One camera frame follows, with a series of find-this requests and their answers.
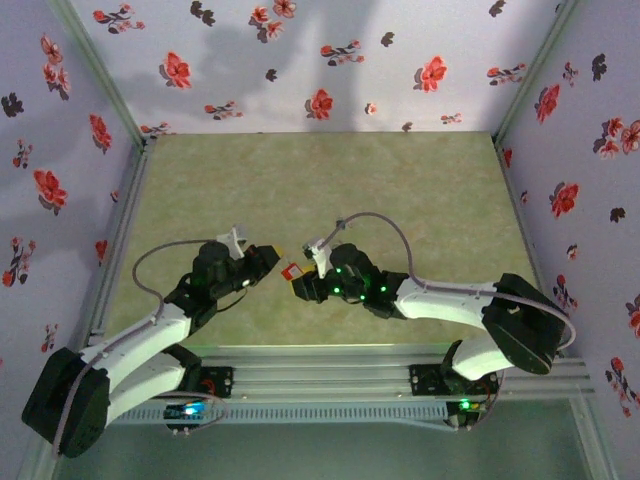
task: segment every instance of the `metal frame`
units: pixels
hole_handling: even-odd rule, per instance
[[[548,284],[542,281],[542,267],[540,266],[540,260],[533,248],[533,237],[524,222],[524,211],[516,200],[517,197],[515,196],[513,182],[511,181],[511,177],[507,175],[507,171],[504,166],[503,147],[500,142],[495,142],[494,146],[496,149],[496,156],[501,160],[500,168],[502,169],[502,175],[504,177],[505,185],[507,186],[507,191],[509,192],[509,197],[511,198],[513,211],[516,214],[516,219],[518,221],[518,226],[520,227],[522,239],[527,249],[529,261],[533,267],[538,289],[547,297],[553,298],[553,292],[549,288]],[[589,468],[589,472],[593,480],[617,480],[619,477],[609,453],[605,429],[602,426],[602,421],[598,415],[597,406],[593,403],[593,399],[595,397],[595,390],[593,386],[590,387],[590,391],[592,393],[589,396],[578,395],[569,398],[569,403],[573,412],[573,419],[582,445],[584,461]]]
[[[523,108],[523,100],[529,94],[529,90],[531,89],[538,72],[546,62],[553,48],[556,46],[558,39],[562,36],[562,32],[569,24],[570,20],[575,18],[574,14],[578,10],[577,7],[581,7],[584,3],[584,0],[565,0],[565,2],[560,6],[560,11],[557,13],[556,20],[551,26],[547,38],[531,62],[529,73],[518,89],[518,93],[513,99],[513,102],[511,102],[511,106],[509,107],[509,110],[507,110],[507,114],[502,119],[500,127],[498,127],[498,131],[494,135],[495,142],[500,143],[504,139],[507,130],[513,122],[513,118]]]

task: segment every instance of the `small red object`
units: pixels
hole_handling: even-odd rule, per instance
[[[296,263],[292,263],[282,271],[282,276],[285,280],[291,281],[294,278],[302,276],[302,270],[300,270],[300,267],[298,267]]]

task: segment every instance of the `red flower pattern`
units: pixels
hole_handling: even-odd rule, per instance
[[[640,338],[640,310],[630,314],[629,327],[634,331],[636,338]]]
[[[266,29],[267,29],[267,37],[270,40],[275,40],[276,38],[278,38],[278,35],[280,35],[284,31],[282,22],[269,22],[267,23]]]
[[[266,23],[269,21],[267,7],[256,7],[251,14],[251,18],[257,23]]]
[[[565,185],[564,182],[558,184],[554,194],[549,196],[551,211],[556,218],[574,209],[579,192],[580,186],[577,184]]]
[[[60,88],[62,88],[65,92],[68,93],[71,91],[69,74],[63,67],[60,67],[60,71],[58,72],[58,84],[60,85]]]
[[[622,152],[625,155],[638,150],[638,146],[640,146],[640,120],[636,120],[629,128],[622,130],[620,141],[622,142]]]
[[[607,133],[610,137],[616,138],[620,130],[624,128],[624,124],[622,123],[622,118],[614,117],[609,120],[607,124]]]
[[[98,256],[98,265],[102,266],[102,262],[104,262],[105,254],[107,253],[107,246],[109,242],[106,240],[100,240],[96,242],[96,255]]]
[[[225,105],[205,105],[204,111],[210,115],[213,115],[214,120],[224,120],[230,117],[242,117],[242,112],[236,111],[237,105],[233,100],[229,100]]]
[[[506,150],[503,150],[502,154],[504,155],[504,164],[507,168],[511,168],[511,158],[513,157],[513,150],[507,148]]]
[[[42,67],[42,72],[44,73],[44,79],[47,82],[49,91],[53,92],[57,90],[62,100],[69,100],[68,94],[71,91],[69,74],[62,66],[60,66],[60,70],[57,72],[54,68],[63,60],[60,48],[58,48],[58,45],[53,43],[47,35],[42,36],[40,45],[48,60],[47,64]]]
[[[613,140],[607,141],[604,146],[599,150],[600,156],[602,158],[614,158],[616,153],[620,151],[620,147]]]
[[[324,88],[321,88],[310,100],[307,100],[305,108],[309,112],[307,118],[328,120],[329,111],[333,108],[333,98]]]
[[[555,84],[545,88],[540,93],[538,103],[535,105],[536,115],[540,125],[549,117],[558,106],[558,95],[560,94],[560,85]]]
[[[446,72],[447,67],[442,57],[439,55],[433,57],[429,63],[416,72],[417,85],[414,89],[422,90],[425,93],[436,92],[438,90],[438,82],[444,79]]]
[[[358,40],[351,40],[346,47],[332,47],[325,45],[320,49],[320,55],[328,58],[327,65],[335,67],[336,65],[344,65],[347,62],[362,63],[364,55],[355,55],[356,50],[360,48]]]
[[[625,418],[631,417],[631,407],[640,409],[640,395],[633,391],[624,372],[624,364],[619,357],[611,359],[611,370],[605,370],[604,374],[611,388],[616,392],[620,408]]]
[[[175,52],[169,52],[164,61],[165,78],[168,78],[167,86],[174,86],[180,89],[191,88],[189,77],[191,69],[189,64],[182,60]]]
[[[60,47],[58,47],[58,44],[52,42],[48,36],[43,35],[42,38],[40,38],[40,46],[51,65],[57,65],[62,62],[64,57],[60,52]]]
[[[51,170],[35,170],[33,178],[40,193],[40,203],[48,210],[53,209],[55,215],[67,203],[67,191],[60,188],[60,181]]]
[[[94,143],[102,150],[102,153],[107,153],[107,150],[111,148],[111,134],[109,133],[104,120],[100,115],[92,113],[89,115],[89,124],[91,125]]]
[[[573,244],[569,248],[567,248],[567,258],[569,260],[575,260],[578,256],[578,245]]]
[[[13,260],[11,260],[9,269],[2,273],[2,284],[5,287],[12,287],[16,280],[23,285],[27,281],[29,262],[33,251],[36,249],[36,242],[31,240],[27,251],[22,245],[22,238],[13,237],[11,239],[11,249],[13,250]]]
[[[142,30],[145,27],[143,22],[136,22],[135,25],[131,22],[133,14],[135,12],[131,5],[123,3],[117,12],[105,13],[102,10],[95,10],[93,19],[102,25],[106,25],[109,33],[117,35],[129,29]]]
[[[93,12],[93,19],[96,22],[103,22],[104,20],[107,19],[107,16],[102,10],[96,10],[95,12]]]
[[[273,11],[279,17],[293,18],[296,11],[296,4],[291,0],[275,0]]]
[[[47,83],[55,83],[57,75],[50,63],[46,63],[45,66],[42,67],[42,71],[44,72],[44,79]]]
[[[157,127],[149,127],[147,125],[140,125],[140,131],[145,135],[149,135],[149,138],[155,139],[161,135],[174,135],[173,133],[169,133],[168,129],[170,125],[167,122],[162,122]]]
[[[12,163],[13,166],[19,168],[27,168],[29,164],[29,155],[33,152],[33,145],[27,145],[24,139],[18,139],[18,153],[15,157],[13,157]]]

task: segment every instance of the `glass panel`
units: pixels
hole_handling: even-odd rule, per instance
[[[113,426],[57,478],[260,480],[585,480],[567,401],[500,402],[470,432],[397,424],[219,424],[188,438],[164,426]]]

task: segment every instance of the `gray cable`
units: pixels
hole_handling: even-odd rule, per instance
[[[347,223],[359,217],[376,217],[376,218],[379,218],[380,220],[385,221],[389,225],[391,225],[391,227],[398,233],[398,235],[402,239],[404,248],[407,251],[407,262],[409,263],[409,277],[411,277],[411,279],[420,287],[424,288],[425,291],[441,292],[441,293],[457,293],[457,294],[462,293],[466,295],[473,295],[476,297],[482,296],[482,297],[501,298],[503,300],[508,300],[516,304],[534,307],[534,308],[537,308],[538,310],[542,310],[543,312],[554,315],[558,319],[562,320],[564,324],[567,326],[567,328],[569,328],[569,331],[570,331],[569,338],[558,346],[558,350],[567,348],[569,345],[571,345],[575,341],[576,329],[573,326],[573,324],[569,321],[569,318],[566,315],[562,314],[560,311],[556,310],[555,308],[552,308],[543,303],[536,302],[534,300],[529,300],[528,298],[520,298],[516,295],[509,295],[508,293],[492,292],[490,290],[473,290],[473,289],[464,288],[464,287],[444,287],[442,285],[433,285],[428,282],[423,282],[422,280],[417,278],[414,273],[413,253],[411,252],[411,246],[409,245],[409,241],[407,240],[407,237],[402,232],[400,227],[398,227],[398,225],[393,220],[391,220],[389,217],[382,215],[380,213],[359,212],[345,218],[337,225],[335,230],[333,230],[333,232],[329,234],[329,236],[320,244],[318,248],[322,249],[326,245],[328,245],[329,242],[333,240],[333,238],[341,230],[343,230],[343,228],[346,226]]]

